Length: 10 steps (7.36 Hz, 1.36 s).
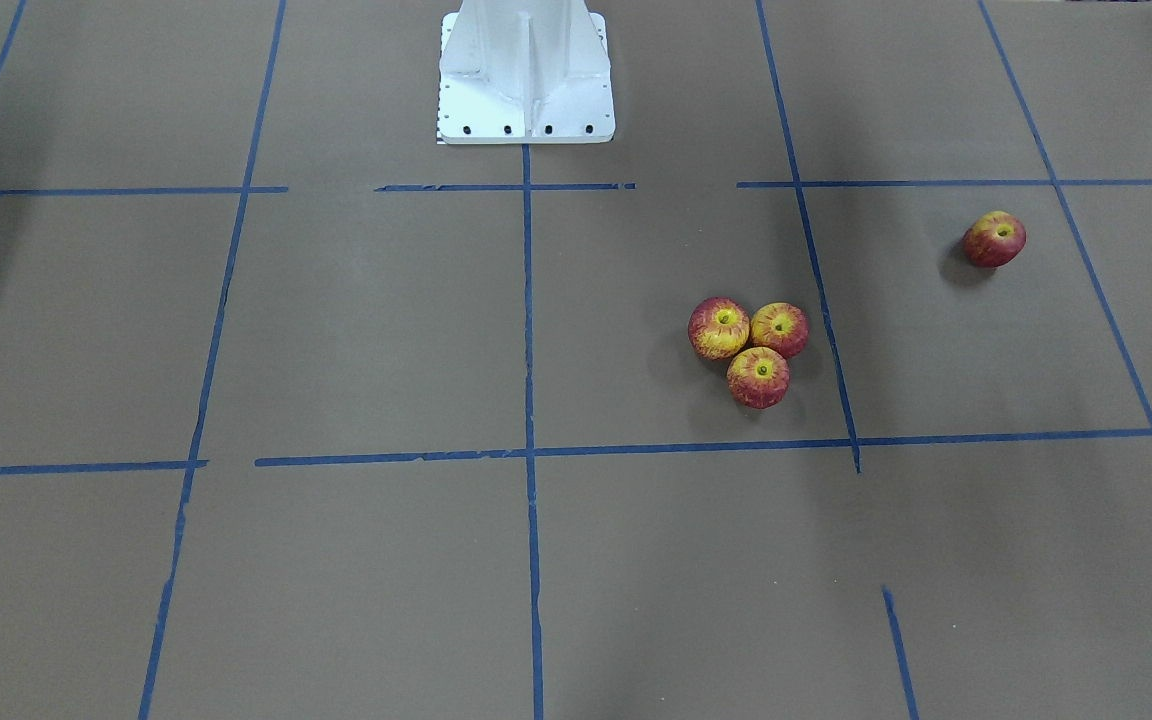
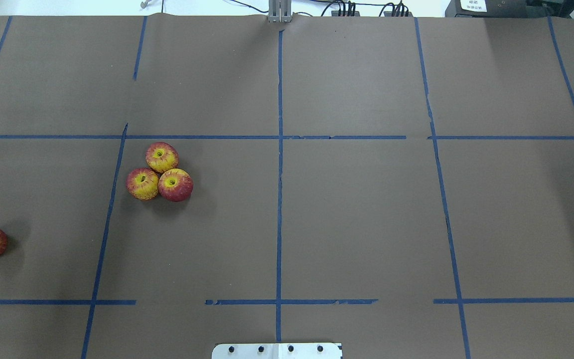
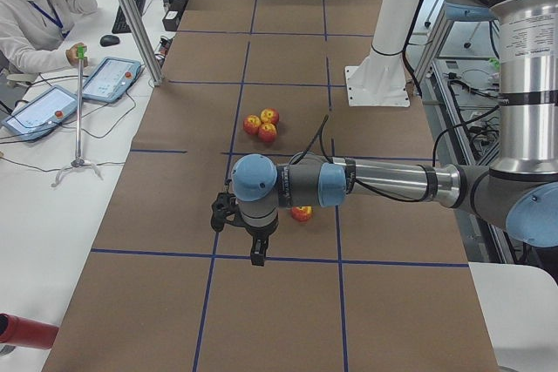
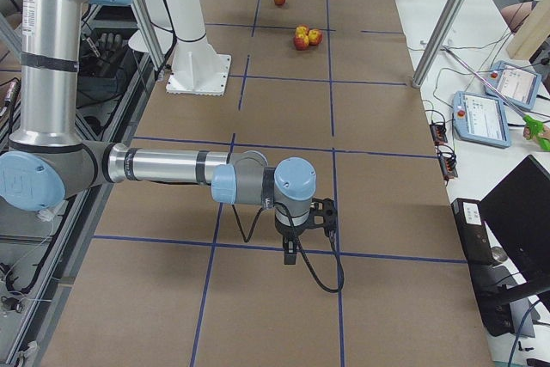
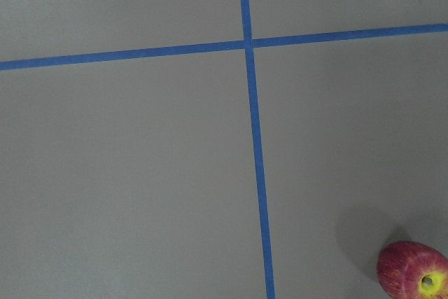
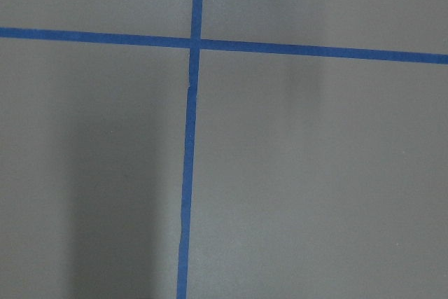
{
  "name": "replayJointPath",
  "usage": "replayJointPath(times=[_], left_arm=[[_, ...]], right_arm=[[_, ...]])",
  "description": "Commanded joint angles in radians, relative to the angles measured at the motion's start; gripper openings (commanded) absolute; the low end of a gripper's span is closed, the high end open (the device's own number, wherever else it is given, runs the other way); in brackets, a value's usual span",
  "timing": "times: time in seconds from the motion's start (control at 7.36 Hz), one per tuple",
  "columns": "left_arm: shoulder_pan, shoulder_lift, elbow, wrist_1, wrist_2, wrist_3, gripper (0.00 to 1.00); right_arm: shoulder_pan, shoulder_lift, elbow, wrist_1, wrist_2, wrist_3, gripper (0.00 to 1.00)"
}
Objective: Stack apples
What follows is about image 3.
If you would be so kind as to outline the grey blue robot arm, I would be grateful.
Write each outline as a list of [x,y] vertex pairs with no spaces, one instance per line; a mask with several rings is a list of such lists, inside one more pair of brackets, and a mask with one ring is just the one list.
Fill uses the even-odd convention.
[[489,166],[392,165],[300,152],[249,154],[212,206],[212,228],[242,227],[261,266],[281,207],[338,206],[351,193],[458,208],[533,247],[557,244],[557,0],[446,0],[500,23],[500,146]]

